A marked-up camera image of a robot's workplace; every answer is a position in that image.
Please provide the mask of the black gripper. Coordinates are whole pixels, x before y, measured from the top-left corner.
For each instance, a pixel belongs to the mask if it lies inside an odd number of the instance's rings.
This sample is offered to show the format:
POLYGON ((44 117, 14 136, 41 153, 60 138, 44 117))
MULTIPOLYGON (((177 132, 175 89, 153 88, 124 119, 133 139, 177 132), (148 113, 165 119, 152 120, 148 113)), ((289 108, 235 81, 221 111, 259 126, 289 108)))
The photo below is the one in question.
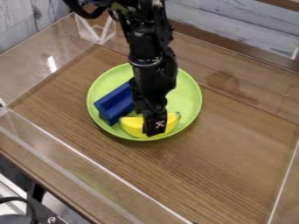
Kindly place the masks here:
POLYGON ((131 54, 133 78, 129 81, 135 112, 143 114, 143 133, 153 137, 165 132, 167 95, 176 88, 177 60, 171 47, 165 47, 159 56, 141 58, 131 54))

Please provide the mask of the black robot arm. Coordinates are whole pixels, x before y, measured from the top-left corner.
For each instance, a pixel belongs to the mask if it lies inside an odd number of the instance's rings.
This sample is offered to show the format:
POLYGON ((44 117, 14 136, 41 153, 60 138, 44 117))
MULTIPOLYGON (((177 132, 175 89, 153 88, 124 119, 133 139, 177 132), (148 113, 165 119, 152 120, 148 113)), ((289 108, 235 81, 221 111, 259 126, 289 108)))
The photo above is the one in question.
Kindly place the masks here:
POLYGON ((143 132, 152 137, 165 132, 167 95, 176 87, 179 72, 169 43, 169 25, 164 0, 88 0, 95 10, 84 10, 79 0, 63 0, 83 18, 95 19, 108 13, 120 23, 128 43, 127 60, 133 70, 129 81, 135 111, 143 115, 143 132))

